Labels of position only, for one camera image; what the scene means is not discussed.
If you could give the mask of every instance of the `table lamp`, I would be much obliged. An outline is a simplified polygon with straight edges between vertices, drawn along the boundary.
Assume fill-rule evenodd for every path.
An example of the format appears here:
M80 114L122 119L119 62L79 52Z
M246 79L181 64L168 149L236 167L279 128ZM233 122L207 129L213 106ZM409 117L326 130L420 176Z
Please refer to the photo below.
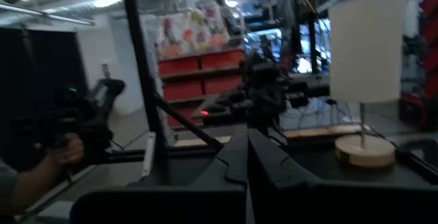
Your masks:
M336 156L356 166L378 168L395 161L395 147L365 134L365 103L400 97L406 0L349 0L329 11L331 98L360 103L361 134L335 141Z

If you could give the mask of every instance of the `shelving unit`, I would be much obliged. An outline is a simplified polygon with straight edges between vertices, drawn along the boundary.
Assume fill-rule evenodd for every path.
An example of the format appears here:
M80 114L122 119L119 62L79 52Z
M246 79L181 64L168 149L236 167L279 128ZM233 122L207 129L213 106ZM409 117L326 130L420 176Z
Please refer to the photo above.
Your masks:
M193 124L202 125L202 120L192 119L192 114L209 95L221 94L241 82L239 63L244 60L244 50L240 41L159 62L164 98ZM182 129L172 117L168 117L168 125Z

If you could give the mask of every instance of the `floor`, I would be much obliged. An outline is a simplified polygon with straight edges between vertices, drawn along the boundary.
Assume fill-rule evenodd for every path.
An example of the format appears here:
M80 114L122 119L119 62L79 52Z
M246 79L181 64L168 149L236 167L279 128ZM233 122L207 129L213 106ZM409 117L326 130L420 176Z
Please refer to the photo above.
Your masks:
M284 130L304 129L308 127L327 126L338 123L358 123L359 109L357 104L340 103L340 112L325 104L323 99L313 99L307 108L301 110L289 109L281 117L281 127ZM412 127L408 127L398 120L396 103L380 103L366 106L365 122L368 126L386 136L389 140L402 143L416 138L438 138L436 133L420 134ZM114 117L110 127L115 133L114 140L126 149L143 149L146 144L147 119L144 110L139 110L124 117ZM205 129L210 136L227 136L235 132L244 131L244 125L232 125ZM179 139L194 138L191 132L179 132ZM58 196L48 195L38 204L48 199L55 201L74 201L87 192L102 189L108 186L126 186L139 180L142 172L142 163L124 163L94 166L88 169L80 180L68 187ZM34 217L24 223L37 223Z

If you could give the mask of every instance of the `ceiling light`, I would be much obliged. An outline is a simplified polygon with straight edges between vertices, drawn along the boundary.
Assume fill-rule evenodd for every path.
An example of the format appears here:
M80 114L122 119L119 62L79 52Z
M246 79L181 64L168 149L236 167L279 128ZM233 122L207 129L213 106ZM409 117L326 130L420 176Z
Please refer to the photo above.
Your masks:
M225 0L225 4L230 8L235 8L237 5L239 5L237 1L233 1L233 0Z
M122 0L95 0L95 1L93 1L93 5L98 7L98 8L105 8L105 7L110 6L112 4L118 3L119 1L122 1Z

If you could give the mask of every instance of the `black metal frame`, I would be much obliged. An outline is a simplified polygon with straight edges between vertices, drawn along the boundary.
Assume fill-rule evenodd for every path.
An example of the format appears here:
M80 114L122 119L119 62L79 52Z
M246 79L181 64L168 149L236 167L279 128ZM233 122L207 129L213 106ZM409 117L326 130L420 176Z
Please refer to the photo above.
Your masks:
M155 80L151 75L151 71L148 65L148 58L146 56L146 47L144 43L142 28L140 25L140 15L138 13L137 0L124 0L124 2L129 24L129 31L131 34L131 40L136 54L138 77L140 79L143 102L146 110L149 129L151 132L155 132L156 134L154 160L156 162L161 162L165 160L168 155L166 136L157 107L161 108L166 113L171 115L171 117L180 122L188 130L196 134L210 147L213 147L216 151L221 150L221 148L223 148L223 144L221 144L215 138L212 138L211 136L206 134L204 131L197 128L193 123L191 123L184 116L179 114L157 93Z

